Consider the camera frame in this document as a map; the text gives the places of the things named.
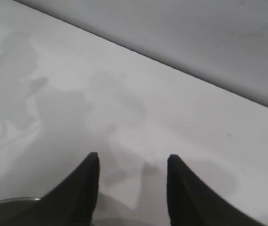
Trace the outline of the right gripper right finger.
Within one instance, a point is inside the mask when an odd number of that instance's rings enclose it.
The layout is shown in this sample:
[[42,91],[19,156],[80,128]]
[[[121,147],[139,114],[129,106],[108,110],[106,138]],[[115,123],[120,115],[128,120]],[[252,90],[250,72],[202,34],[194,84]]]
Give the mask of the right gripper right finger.
[[261,226],[208,187],[175,154],[167,160],[166,200],[172,226]]

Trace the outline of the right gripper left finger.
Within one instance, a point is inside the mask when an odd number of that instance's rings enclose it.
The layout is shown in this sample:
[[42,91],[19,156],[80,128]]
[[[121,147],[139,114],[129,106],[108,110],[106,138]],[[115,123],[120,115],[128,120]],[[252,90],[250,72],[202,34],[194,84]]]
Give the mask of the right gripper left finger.
[[11,219],[13,226],[89,226],[99,192],[100,161],[90,153],[57,187]]

